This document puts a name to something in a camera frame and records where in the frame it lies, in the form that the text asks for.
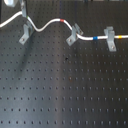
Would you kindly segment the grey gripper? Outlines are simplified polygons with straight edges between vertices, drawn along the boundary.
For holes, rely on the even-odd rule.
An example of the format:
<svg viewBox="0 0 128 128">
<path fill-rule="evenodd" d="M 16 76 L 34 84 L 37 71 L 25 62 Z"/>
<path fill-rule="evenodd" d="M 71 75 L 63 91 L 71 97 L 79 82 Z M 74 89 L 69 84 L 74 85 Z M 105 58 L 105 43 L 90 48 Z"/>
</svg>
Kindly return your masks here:
<svg viewBox="0 0 128 128">
<path fill-rule="evenodd" d="M 27 17 L 27 0 L 19 0 L 21 5 L 22 16 Z M 15 6 L 17 0 L 5 0 L 7 6 Z"/>
</svg>

